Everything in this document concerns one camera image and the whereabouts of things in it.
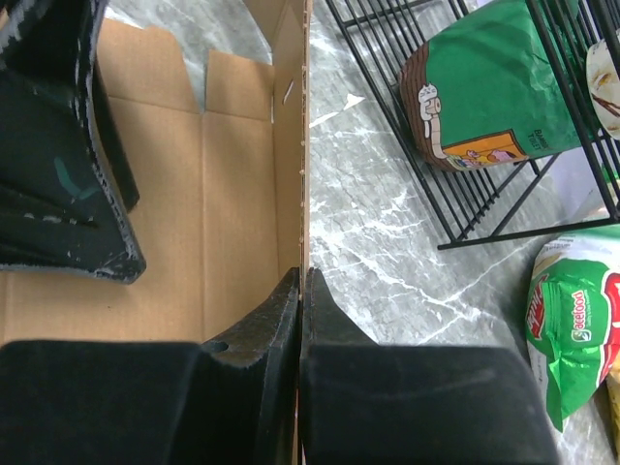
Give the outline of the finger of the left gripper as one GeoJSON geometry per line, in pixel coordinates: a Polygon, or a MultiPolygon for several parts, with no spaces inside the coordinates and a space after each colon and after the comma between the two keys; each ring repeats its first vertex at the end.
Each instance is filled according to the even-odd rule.
{"type": "Polygon", "coordinates": [[[130,284],[140,193],[97,62],[103,1],[1,5],[1,266],[130,284]]]}

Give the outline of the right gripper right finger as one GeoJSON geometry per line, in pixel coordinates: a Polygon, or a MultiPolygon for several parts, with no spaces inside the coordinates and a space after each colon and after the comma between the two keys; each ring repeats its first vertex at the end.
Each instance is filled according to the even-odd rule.
{"type": "Polygon", "coordinates": [[[302,296],[301,346],[315,344],[375,345],[338,306],[322,271],[311,267],[302,296]]]}

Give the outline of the brown cardboard box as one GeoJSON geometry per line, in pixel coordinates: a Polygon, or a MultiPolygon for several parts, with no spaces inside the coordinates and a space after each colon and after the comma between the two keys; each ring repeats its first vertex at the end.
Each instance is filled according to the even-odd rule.
{"type": "Polygon", "coordinates": [[[203,344],[305,266],[304,1],[250,1],[270,63],[103,20],[97,62],[139,190],[133,283],[1,266],[5,464],[207,464],[203,344]]]}

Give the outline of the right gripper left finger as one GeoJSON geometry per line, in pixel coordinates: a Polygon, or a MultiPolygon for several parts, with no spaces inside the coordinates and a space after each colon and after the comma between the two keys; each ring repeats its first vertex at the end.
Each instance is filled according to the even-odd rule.
{"type": "Polygon", "coordinates": [[[202,345],[207,464],[292,462],[299,296],[293,267],[256,309],[202,345]]]}

